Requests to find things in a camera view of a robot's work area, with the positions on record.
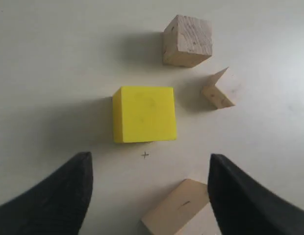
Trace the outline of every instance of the block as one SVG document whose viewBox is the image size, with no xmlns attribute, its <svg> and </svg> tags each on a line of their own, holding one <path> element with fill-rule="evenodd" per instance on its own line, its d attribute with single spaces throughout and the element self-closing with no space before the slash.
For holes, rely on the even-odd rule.
<svg viewBox="0 0 304 235">
<path fill-rule="evenodd" d="M 203 87 L 202 94 L 217 108 L 232 107 L 235 104 L 228 98 L 234 96 L 236 89 L 236 83 L 233 83 L 233 79 L 225 79 L 224 74 L 228 68 L 219 71 L 218 73 L 210 76 Z"/>
<path fill-rule="evenodd" d="M 208 202 L 207 185 L 186 179 L 141 221 L 152 235 L 176 235 Z"/>
<path fill-rule="evenodd" d="M 175 140 L 172 87 L 121 87 L 113 95 L 113 134 L 116 143 Z"/>
<path fill-rule="evenodd" d="M 163 63 L 192 68 L 212 56 L 209 21 L 177 15 L 164 30 Z"/>
</svg>

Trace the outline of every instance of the wooden prism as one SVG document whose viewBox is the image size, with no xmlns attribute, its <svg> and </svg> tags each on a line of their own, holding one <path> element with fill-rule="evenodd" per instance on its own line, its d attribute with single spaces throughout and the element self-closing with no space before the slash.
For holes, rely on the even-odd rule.
<svg viewBox="0 0 304 235">
<path fill-rule="evenodd" d="M 217 108 L 227 108 L 234 106 L 235 104 L 227 97 L 226 94 L 221 90 L 229 90 L 229 85 L 224 81 L 220 81 L 220 78 L 224 75 L 228 68 L 212 75 L 207 80 L 206 85 L 203 87 L 203 95 Z"/>
<path fill-rule="evenodd" d="M 141 220 L 153 235 L 176 235 L 208 202 L 207 185 L 186 179 Z"/>
<path fill-rule="evenodd" d="M 163 63 L 192 68 L 212 56 L 209 21 L 177 15 L 164 30 Z"/>
</svg>

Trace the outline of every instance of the triangular wooden block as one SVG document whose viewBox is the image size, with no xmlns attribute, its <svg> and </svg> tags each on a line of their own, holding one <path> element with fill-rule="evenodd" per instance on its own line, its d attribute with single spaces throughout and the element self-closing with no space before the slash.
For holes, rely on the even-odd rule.
<svg viewBox="0 0 304 235">
<path fill-rule="evenodd" d="M 207 185 L 186 179 L 141 220 L 153 235 L 176 235 L 208 202 Z"/>
<path fill-rule="evenodd" d="M 235 89 L 231 84 L 231 80 L 224 79 L 225 73 L 228 68 L 217 72 L 209 77 L 207 84 L 203 87 L 203 95 L 217 108 L 227 108 L 234 106 L 235 104 L 229 99 L 229 96 L 233 96 Z"/>
</svg>

